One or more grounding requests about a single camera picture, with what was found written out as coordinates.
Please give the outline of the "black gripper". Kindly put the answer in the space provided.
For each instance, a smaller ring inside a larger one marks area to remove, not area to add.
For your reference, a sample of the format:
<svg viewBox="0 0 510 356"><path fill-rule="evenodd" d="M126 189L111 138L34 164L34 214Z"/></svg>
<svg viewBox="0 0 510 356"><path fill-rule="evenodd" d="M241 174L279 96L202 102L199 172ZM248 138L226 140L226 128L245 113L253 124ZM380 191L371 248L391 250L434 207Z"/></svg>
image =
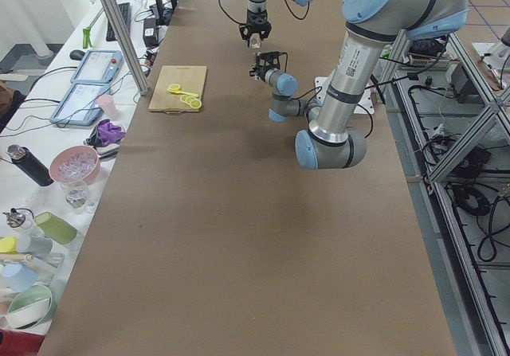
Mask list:
<svg viewBox="0 0 510 356"><path fill-rule="evenodd" d="M267 64L255 64L250 70L249 75L254 80L266 82L266 73L271 69L271 65Z"/></svg>
<svg viewBox="0 0 510 356"><path fill-rule="evenodd" d="M245 23L241 23L238 28L241 38L247 46L251 46L250 40L252 34L258 33L260 37L259 46L262 47L272 29L271 23L268 20L267 10L258 10L256 12L247 10L246 21Z"/></svg>

